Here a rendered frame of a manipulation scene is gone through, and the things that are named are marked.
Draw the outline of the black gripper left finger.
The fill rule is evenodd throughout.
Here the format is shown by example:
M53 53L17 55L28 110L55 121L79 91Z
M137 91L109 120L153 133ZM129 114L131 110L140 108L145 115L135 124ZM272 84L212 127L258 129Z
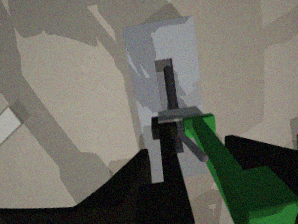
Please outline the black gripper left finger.
M136 224L138 186L152 184L148 149L71 208L0 209L0 224Z

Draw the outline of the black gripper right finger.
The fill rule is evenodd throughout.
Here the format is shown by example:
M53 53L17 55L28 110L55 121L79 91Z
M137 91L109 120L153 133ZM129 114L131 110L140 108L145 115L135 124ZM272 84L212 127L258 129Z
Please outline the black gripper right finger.
M245 137L225 137L225 147L243 169L261 168L267 165L274 175L293 190L298 197L298 151L269 143L259 143Z

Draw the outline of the grey rectangular plate with narrow slot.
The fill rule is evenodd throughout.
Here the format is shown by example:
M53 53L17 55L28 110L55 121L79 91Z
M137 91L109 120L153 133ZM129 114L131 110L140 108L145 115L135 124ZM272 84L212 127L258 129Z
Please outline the grey rectangular plate with narrow slot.
M172 68L178 107L202 109L200 61L194 31L194 16L122 28L124 47L136 97L145 149L149 151L152 181L164 181L161 143L153 140L152 117L168 109L164 68ZM206 175L208 164L201 163L184 141L177 149L182 177Z

